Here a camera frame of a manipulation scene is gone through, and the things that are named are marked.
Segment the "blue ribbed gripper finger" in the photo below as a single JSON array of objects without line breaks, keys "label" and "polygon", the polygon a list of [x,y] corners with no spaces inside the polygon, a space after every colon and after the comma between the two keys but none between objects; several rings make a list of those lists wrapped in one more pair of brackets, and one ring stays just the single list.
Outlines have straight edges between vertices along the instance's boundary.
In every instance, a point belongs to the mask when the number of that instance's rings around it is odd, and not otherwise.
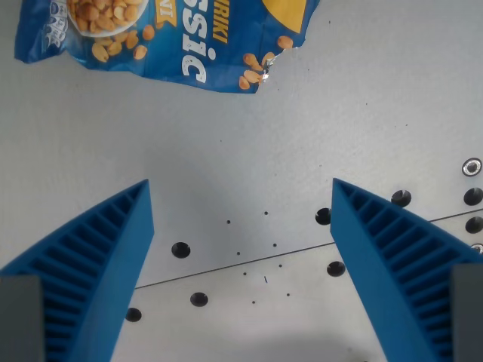
[{"label": "blue ribbed gripper finger", "polygon": [[331,235],[388,361],[453,361],[451,272],[481,254],[418,215],[341,179]]},{"label": "blue ribbed gripper finger", "polygon": [[140,181],[42,238],[1,269],[40,283],[46,361],[109,361],[154,237]]}]

